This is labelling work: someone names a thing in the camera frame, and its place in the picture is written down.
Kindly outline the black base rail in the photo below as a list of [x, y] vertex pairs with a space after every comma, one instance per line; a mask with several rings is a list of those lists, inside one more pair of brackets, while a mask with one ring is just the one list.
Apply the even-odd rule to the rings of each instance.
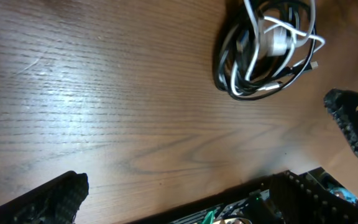
[[358, 198], [323, 168], [285, 171], [142, 218], [139, 223], [358, 223]]

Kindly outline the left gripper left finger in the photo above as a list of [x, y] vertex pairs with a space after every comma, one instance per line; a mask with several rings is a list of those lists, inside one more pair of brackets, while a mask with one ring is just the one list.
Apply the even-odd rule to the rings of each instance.
[[88, 176], [68, 171], [0, 206], [0, 224], [72, 224], [89, 194]]

